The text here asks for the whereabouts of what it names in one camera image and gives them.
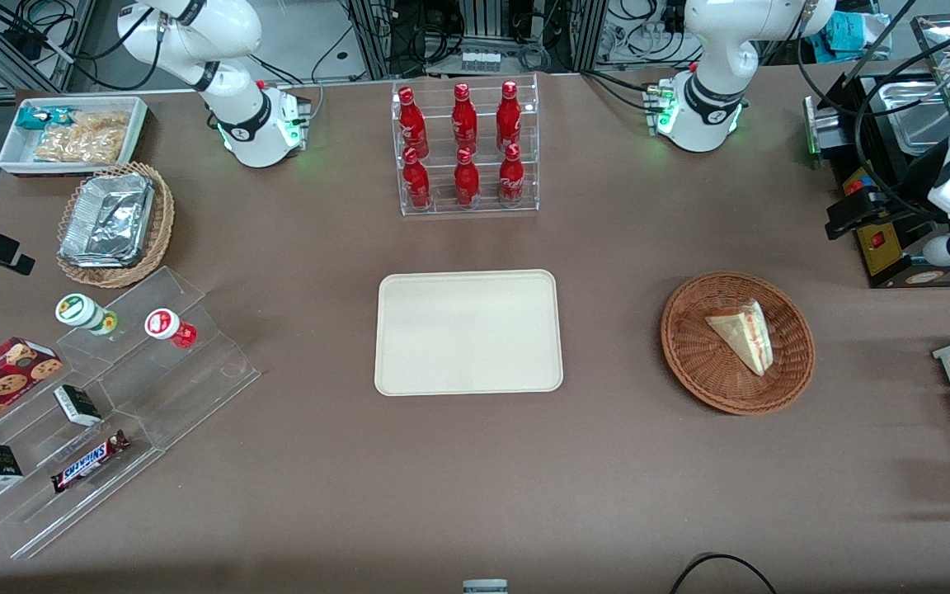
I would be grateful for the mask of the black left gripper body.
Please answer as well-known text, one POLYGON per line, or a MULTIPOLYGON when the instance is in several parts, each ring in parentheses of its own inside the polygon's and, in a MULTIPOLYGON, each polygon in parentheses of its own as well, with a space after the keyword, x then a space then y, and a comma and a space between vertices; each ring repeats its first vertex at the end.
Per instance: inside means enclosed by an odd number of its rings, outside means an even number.
POLYGON ((939 209, 918 200, 905 200, 885 191, 877 191, 876 187, 861 187, 826 208, 826 215, 828 222, 825 223, 825 235, 834 241, 857 229, 896 222, 898 219, 915 217, 938 221, 939 209))

